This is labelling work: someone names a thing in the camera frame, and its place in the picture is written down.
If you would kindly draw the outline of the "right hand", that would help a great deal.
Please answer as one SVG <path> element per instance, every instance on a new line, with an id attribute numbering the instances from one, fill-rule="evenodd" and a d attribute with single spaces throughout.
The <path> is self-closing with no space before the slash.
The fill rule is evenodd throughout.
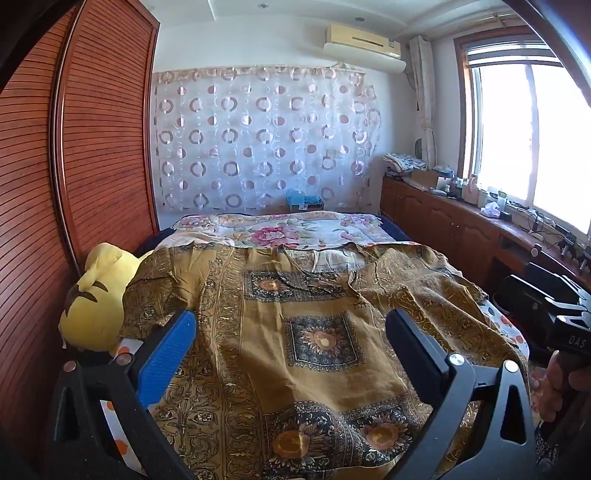
<path id="1" fill-rule="evenodd" d="M 564 380 L 564 371 L 558 360 L 561 352 L 554 351 L 546 369 L 546 374 L 540 383 L 540 397 L 538 399 L 538 413 L 543 421 L 552 422 L 563 407 L 565 385 L 568 384 L 577 392 L 590 394 L 591 373 L 590 367 L 572 371 L 568 375 L 568 381 Z"/>

